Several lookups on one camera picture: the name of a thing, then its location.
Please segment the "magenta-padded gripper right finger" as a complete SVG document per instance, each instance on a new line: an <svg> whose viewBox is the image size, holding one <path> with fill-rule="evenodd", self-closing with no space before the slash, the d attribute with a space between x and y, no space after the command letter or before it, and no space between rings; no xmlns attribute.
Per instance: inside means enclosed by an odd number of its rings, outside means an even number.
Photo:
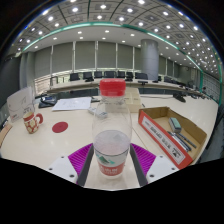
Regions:
<svg viewBox="0 0 224 224"><path fill-rule="evenodd" d="M178 168L166 156L156 156L133 143L130 144L130 155L141 186L178 171Z"/></svg>

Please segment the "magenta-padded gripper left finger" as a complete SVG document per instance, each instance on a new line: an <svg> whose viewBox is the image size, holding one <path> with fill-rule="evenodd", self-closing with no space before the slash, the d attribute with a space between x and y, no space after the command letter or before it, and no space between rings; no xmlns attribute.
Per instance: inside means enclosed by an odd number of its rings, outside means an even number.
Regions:
<svg viewBox="0 0 224 224"><path fill-rule="evenodd" d="M47 168L47 171L78 186L84 186L93 154L93 145L88 144L69 156L60 156Z"/></svg>

